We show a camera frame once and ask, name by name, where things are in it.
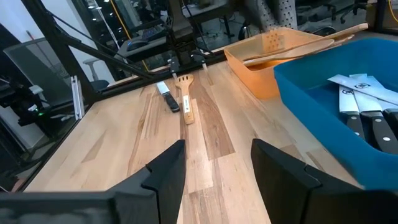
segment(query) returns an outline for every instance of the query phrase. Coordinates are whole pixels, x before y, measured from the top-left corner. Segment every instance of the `orange plastic container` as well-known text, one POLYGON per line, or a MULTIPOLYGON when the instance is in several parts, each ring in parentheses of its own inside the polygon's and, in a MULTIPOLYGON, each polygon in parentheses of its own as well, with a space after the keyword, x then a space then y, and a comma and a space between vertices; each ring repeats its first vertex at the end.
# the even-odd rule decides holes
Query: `orange plastic container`
POLYGON ((280 49, 289 49, 321 38, 318 35, 285 27, 278 28, 274 32, 279 38, 272 38, 269 34, 259 34, 224 48, 229 66, 253 95, 259 99, 268 99, 279 95, 274 78, 274 66, 293 59, 271 61, 250 68, 243 65, 244 59, 280 49))

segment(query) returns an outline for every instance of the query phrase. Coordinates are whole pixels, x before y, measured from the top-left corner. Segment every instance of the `wooden table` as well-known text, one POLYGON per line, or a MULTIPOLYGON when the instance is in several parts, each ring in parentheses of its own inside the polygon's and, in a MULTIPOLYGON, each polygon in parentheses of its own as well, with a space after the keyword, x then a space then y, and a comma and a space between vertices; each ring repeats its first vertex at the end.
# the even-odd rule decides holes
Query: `wooden table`
MULTIPOLYGON (((26 191, 106 190, 178 139, 187 140, 179 223, 270 223, 252 170, 253 138, 358 185, 280 98, 256 99, 226 62, 208 69, 193 73, 194 124, 184 125, 155 85, 97 102, 26 191)), ((166 84, 180 101, 173 81, 166 84)))

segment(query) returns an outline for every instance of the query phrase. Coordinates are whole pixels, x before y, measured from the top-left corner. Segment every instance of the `blue bin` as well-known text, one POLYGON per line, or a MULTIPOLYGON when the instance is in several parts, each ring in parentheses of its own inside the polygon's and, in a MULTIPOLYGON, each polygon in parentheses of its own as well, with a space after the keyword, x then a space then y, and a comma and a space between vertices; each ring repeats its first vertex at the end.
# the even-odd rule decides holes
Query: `blue bin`
POLYGON ((366 189, 398 189, 398 156, 370 146, 339 116, 336 75, 367 73, 398 92, 398 42, 364 39, 274 68, 283 103, 366 189))

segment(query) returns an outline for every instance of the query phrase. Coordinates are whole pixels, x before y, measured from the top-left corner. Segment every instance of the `spatula handle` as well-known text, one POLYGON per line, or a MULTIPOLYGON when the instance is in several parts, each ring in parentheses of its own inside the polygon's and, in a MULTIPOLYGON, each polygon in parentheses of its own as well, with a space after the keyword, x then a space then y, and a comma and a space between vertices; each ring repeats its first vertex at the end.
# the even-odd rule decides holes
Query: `spatula handle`
POLYGON ((192 124, 195 122, 192 111, 191 97, 187 86, 181 87, 182 94, 182 112, 184 114, 185 124, 192 124))

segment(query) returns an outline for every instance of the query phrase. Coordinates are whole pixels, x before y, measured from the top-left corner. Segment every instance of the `wooden spatula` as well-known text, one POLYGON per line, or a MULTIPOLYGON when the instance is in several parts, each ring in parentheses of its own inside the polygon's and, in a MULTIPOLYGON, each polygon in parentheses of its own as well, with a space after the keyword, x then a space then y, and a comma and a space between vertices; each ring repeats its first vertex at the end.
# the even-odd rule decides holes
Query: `wooden spatula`
POLYGON ((301 47, 301 46, 304 46, 304 45, 307 45, 307 44, 312 44, 312 43, 323 41, 323 40, 339 39, 342 36, 347 36, 347 35, 354 34, 356 32, 362 31, 362 30, 366 30, 368 27, 369 26, 368 26, 367 23, 356 25, 356 26, 353 26, 351 28, 339 31, 339 32, 337 32, 335 34, 331 34, 331 35, 328 35, 326 37, 321 37, 321 38, 319 38, 317 40, 313 40, 313 41, 310 41, 310 42, 307 42, 307 43, 304 43, 304 44, 301 44, 301 45, 298 45, 298 46, 295 46, 295 47, 291 47, 289 49, 277 50, 277 51, 269 52, 269 53, 262 54, 262 55, 252 56, 252 57, 249 57, 249 58, 245 59, 245 61, 246 60, 252 60, 252 59, 255 59, 255 58, 263 58, 263 57, 267 57, 267 56, 270 56, 270 55, 279 54, 279 53, 282 53, 282 52, 288 52, 290 50, 293 50, 296 47, 301 47))
POLYGON ((331 46, 334 42, 335 41, 333 39, 318 41, 318 42, 315 42, 312 44, 307 44, 307 45, 304 45, 301 47, 296 47, 293 50, 290 50, 288 52, 274 54, 274 55, 270 55, 268 57, 263 57, 263 58, 247 60, 247 61, 243 62, 243 64, 248 67, 248 66, 252 66, 252 65, 258 65, 260 63, 270 62, 272 60, 285 60, 285 59, 290 59, 290 58, 302 57, 302 56, 305 56, 308 54, 313 54, 320 50, 326 49, 329 46, 331 46))
POLYGON ((193 75, 182 75, 175 79, 175 86, 181 89, 182 95, 182 108, 184 113, 184 121, 185 124, 192 124, 195 122, 193 118, 193 111, 192 111, 192 104, 191 104, 191 97, 189 95, 189 86, 193 82, 193 75))

